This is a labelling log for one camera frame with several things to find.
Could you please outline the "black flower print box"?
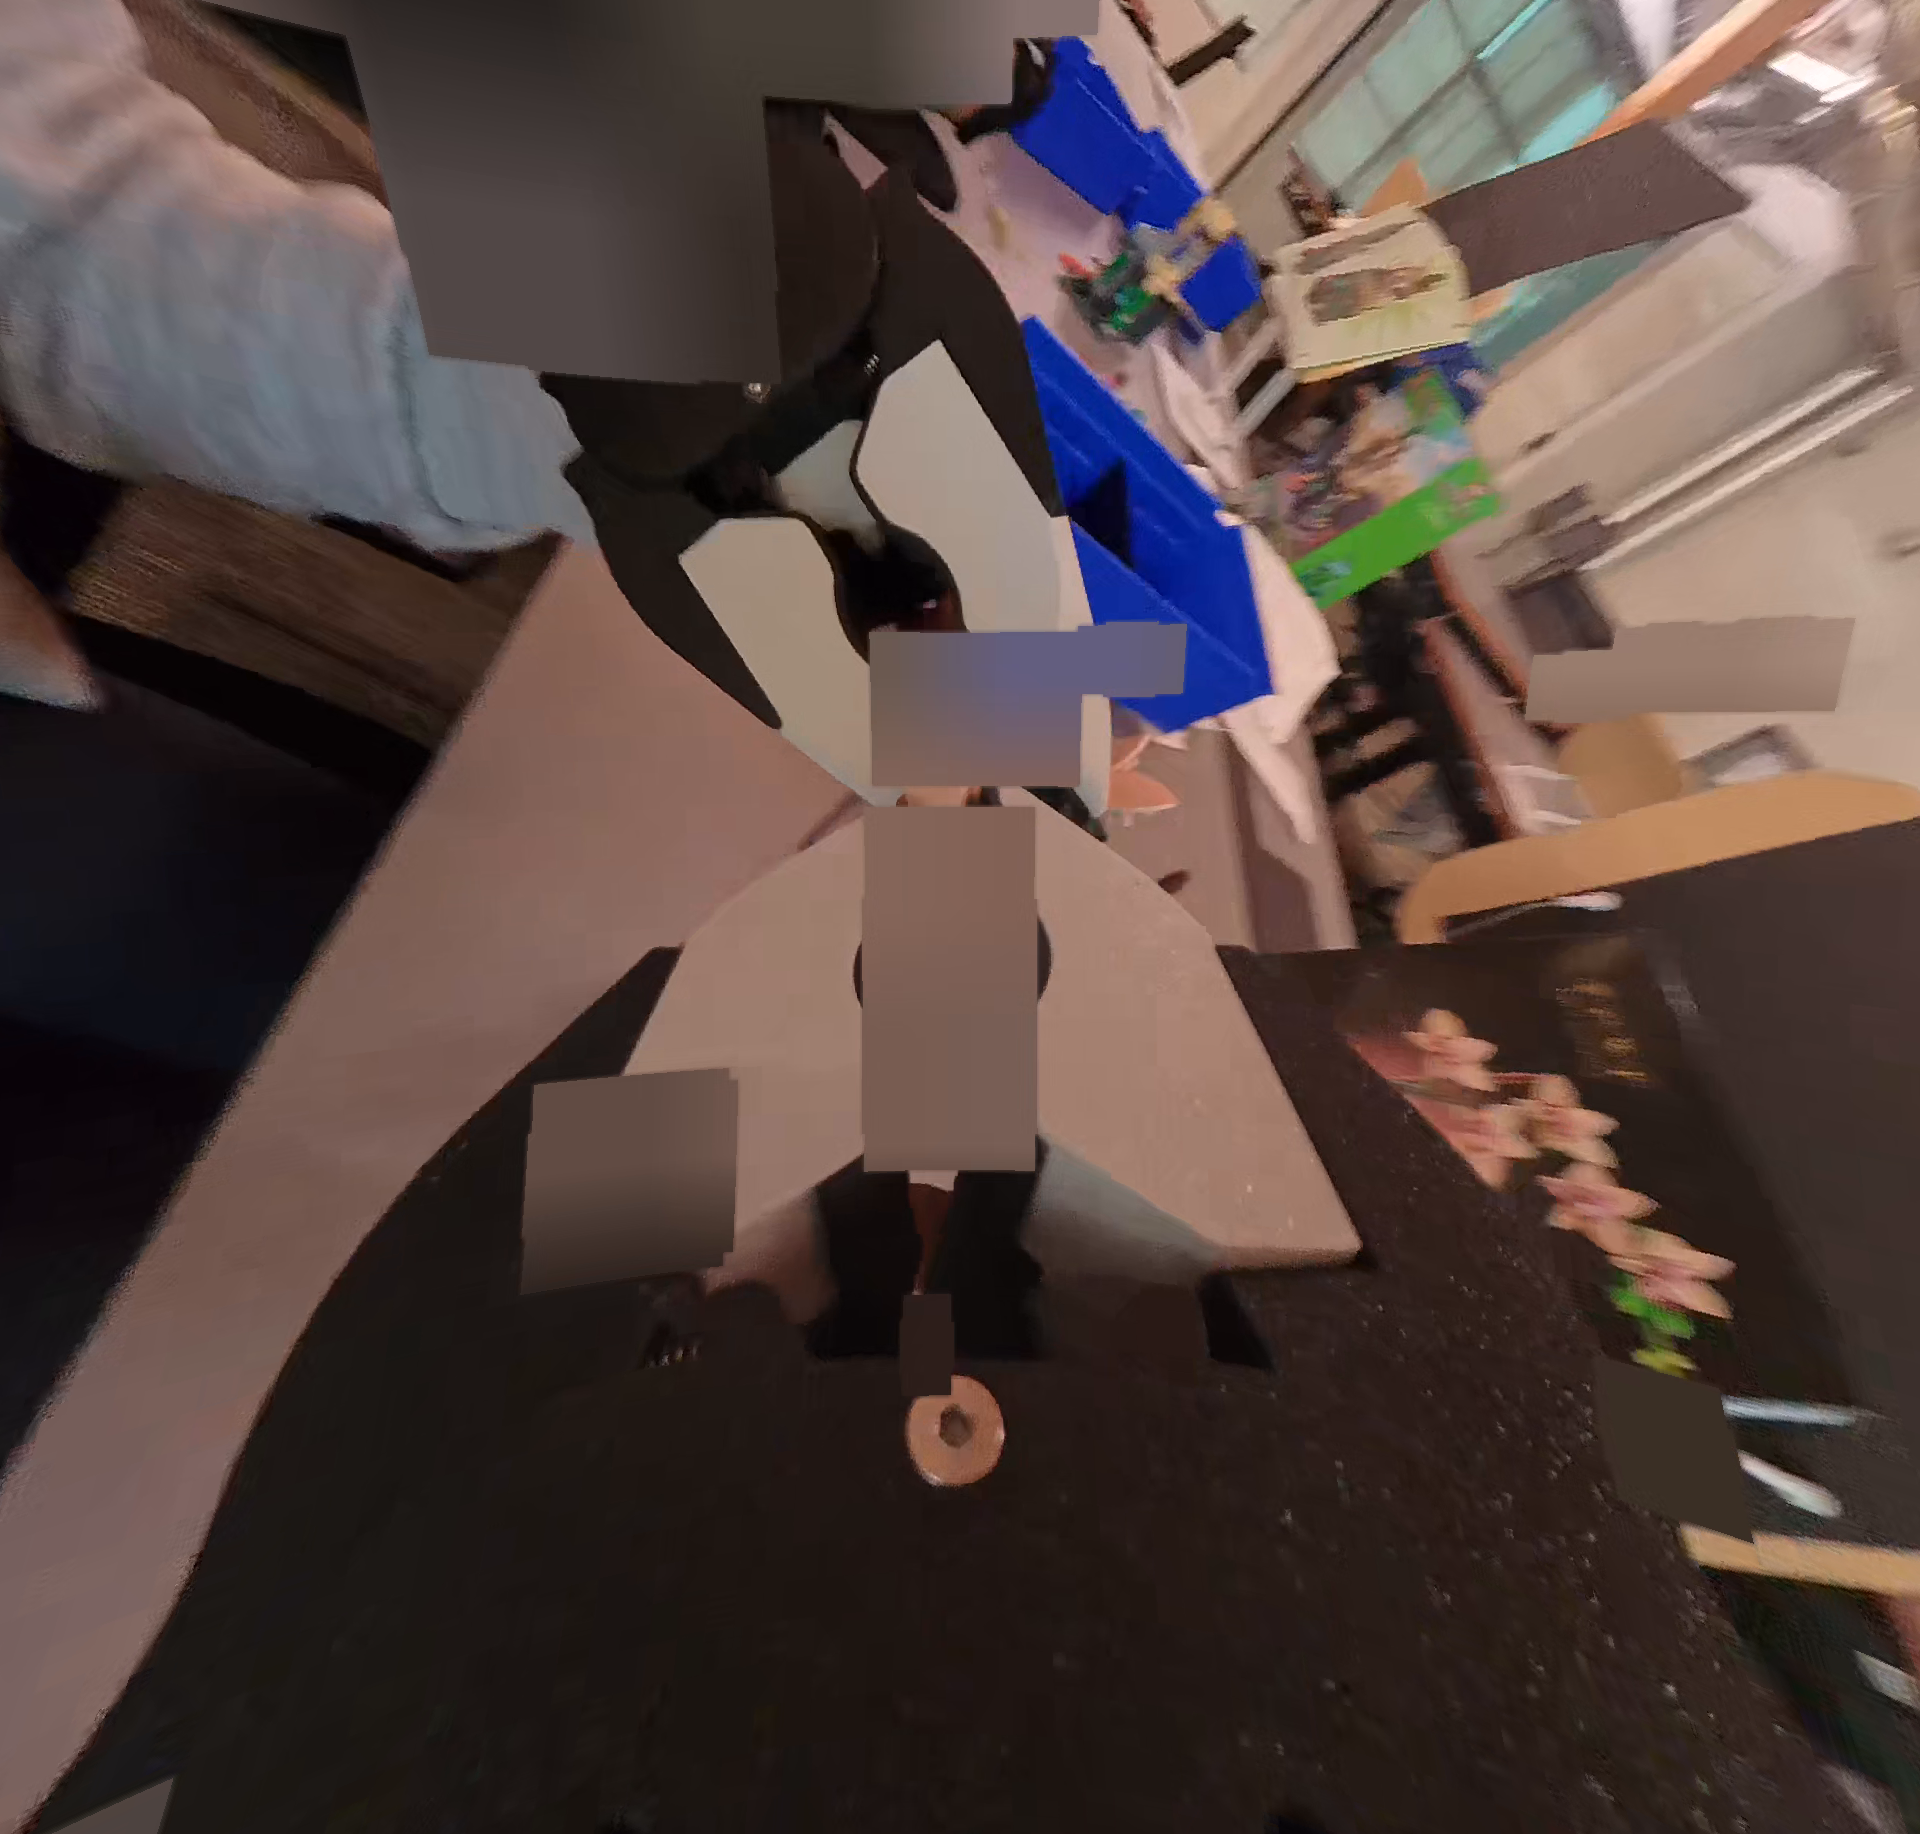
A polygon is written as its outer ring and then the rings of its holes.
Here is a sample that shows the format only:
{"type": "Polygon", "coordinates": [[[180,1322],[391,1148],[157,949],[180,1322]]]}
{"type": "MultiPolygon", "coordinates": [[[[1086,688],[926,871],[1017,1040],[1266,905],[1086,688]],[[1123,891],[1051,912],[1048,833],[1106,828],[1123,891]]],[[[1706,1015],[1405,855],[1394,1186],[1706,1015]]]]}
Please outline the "black flower print box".
{"type": "Polygon", "coordinates": [[[1310,994],[1606,1353],[1916,1438],[1916,937],[1916,789],[1796,775],[1442,865],[1310,994]]]}

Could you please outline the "illustrated booklet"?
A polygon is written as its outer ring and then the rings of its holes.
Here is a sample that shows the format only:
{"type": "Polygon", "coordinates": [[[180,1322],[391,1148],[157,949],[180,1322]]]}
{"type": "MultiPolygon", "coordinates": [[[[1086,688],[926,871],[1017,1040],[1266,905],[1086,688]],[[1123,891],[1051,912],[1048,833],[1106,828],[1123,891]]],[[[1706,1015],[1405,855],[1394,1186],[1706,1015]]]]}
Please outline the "illustrated booklet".
{"type": "Polygon", "coordinates": [[[1462,257],[1421,208],[1385,208],[1288,245],[1274,257],[1269,308],[1282,325],[1282,368],[1300,385],[1473,339],[1462,257]]]}

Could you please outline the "dark flat panel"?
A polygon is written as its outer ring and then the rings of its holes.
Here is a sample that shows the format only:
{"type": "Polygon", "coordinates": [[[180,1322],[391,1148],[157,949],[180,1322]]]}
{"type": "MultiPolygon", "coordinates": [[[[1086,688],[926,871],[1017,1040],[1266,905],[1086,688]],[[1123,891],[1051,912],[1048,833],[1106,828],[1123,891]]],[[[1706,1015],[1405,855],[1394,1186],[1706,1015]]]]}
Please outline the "dark flat panel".
{"type": "Polygon", "coordinates": [[[1468,295],[1741,217],[1750,191],[1668,121],[1636,121],[1426,202],[1468,295]]]}

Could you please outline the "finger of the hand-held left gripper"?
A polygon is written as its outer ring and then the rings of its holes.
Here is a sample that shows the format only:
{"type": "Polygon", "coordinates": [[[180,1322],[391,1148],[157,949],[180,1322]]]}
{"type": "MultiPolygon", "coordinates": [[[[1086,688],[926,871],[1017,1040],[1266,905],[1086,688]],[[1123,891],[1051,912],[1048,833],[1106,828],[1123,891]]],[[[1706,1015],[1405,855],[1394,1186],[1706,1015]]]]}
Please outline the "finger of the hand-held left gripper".
{"type": "Polygon", "coordinates": [[[731,517],[682,551],[682,575],[773,700],[779,739],[854,796],[875,796],[869,659],[840,624],[821,539],[796,517],[731,517]]]}
{"type": "Polygon", "coordinates": [[[885,528],[942,561],[967,633],[1091,624],[1071,523],[1036,496],[942,342],[879,382],[847,469],[885,528]]]}

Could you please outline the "person's dark trouser leg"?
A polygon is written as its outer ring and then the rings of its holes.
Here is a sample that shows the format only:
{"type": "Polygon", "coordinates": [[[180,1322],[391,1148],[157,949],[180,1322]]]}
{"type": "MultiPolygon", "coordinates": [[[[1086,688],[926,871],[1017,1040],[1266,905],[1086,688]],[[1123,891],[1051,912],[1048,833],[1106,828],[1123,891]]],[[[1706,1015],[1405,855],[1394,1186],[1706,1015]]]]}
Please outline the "person's dark trouser leg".
{"type": "Polygon", "coordinates": [[[433,750],[238,679],[0,717],[0,1442],[84,1344],[433,750]]]}

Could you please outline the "colourful brick model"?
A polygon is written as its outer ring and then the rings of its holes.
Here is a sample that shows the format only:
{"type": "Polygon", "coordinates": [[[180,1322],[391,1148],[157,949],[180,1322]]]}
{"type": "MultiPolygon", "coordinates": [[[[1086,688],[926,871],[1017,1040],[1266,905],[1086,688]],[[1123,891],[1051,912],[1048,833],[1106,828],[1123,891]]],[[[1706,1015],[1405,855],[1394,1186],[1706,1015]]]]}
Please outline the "colourful brick model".
{"type": "Polygon", "coordinates": [[[1173,226],[1139,221],[1121,231],[1121,251],[1106,262],[1057,253],[1057,286],[1091,336],[1144,347],[1161,330],[1191,322],[1185,286],[1201,262],[1201,245],[1204,202],[1173,226]]]}

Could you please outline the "green toy box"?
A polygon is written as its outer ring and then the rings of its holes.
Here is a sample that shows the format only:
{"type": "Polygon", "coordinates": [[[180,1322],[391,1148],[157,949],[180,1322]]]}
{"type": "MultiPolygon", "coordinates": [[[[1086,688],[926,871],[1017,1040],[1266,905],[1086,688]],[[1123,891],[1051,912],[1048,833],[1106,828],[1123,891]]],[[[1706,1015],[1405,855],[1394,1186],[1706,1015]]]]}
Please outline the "green toy box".
{"type": "Polygon", "coordinates": [[[1280,541],[1310,608],[1332,612],[1505,509],[1477,406],[1477,375],[1405,364],[1280,479],[1280,541]]]}

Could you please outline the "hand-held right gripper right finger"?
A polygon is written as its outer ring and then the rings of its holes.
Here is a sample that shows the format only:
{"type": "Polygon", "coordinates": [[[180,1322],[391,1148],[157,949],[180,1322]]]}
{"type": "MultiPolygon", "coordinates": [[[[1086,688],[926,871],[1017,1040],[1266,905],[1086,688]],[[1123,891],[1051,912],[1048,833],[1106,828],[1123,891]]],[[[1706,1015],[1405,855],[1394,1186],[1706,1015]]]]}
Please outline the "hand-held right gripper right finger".
{"type": "Polygon", "coordinates": [[[1204,927],[1057,814],[1036,814],[1036,1259],[1045,1272],[1349,1264],[1361,1235],[1204,927]]]}

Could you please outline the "person's left forearm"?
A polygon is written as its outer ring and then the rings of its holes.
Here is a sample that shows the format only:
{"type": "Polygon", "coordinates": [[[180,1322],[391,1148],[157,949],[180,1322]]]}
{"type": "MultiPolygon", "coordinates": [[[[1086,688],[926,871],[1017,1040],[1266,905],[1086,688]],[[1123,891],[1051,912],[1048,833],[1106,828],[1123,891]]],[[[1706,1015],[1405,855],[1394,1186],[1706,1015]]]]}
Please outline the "person's left forearm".
{"type": "Polygon", "coordinates": [[[426,557],[590,549],[534,373],[433,358],[391,213],[219,142],[123,0],[0,0],[0,382],[93,475],[426,557]]]}

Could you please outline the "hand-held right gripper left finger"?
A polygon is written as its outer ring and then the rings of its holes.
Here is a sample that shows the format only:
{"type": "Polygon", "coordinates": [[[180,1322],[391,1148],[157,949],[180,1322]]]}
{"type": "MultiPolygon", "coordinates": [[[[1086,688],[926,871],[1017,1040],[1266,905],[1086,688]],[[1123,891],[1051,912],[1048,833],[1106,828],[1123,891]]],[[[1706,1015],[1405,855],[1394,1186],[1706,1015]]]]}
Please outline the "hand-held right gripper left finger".
{"type": "Polygon", "coordinates": [[[831,1305],[814,1190],[862,1154],[859,912],[862,839],[835,833],[682,945],[627,1057],[627,1077],[731,1069],[734,1235],[704,1284],[761,1284],[791,1321],[831,1305]]]}

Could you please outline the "blue plastic bin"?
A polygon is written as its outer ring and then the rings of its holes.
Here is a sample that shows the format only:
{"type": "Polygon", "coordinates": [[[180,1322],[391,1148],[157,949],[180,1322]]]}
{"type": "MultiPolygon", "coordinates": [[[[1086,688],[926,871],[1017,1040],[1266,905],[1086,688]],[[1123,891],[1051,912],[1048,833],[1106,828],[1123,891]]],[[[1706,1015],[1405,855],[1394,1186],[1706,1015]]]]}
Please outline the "blue plastic bin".
{"type": "Polygon", "coordinates": [[[1012,105],[1009,138],[1074,198],[1127,231],[1173,231],[1201,198],[1201,179],[1161,130],[1139,128],[1086,42],[1039,47],[1039,77],[1012,105]]]}
{"type": "Polygon", "coordinates": [[[1091,618],[1185,628],[1185,688],[1123,707],[1185,734],[1269,697],[1241,533],[1045,322],[1027,318],[1019,342],[1091,618]]]}
{"type": "Polygon", "coordinates": [[[1259,308],[1259,288],[1259,257],[1241,237],[1204,242],[1191,251],[1191,262],[1185,262],[1178,322],[1191,336],[1226,336],[1259,308]]]}

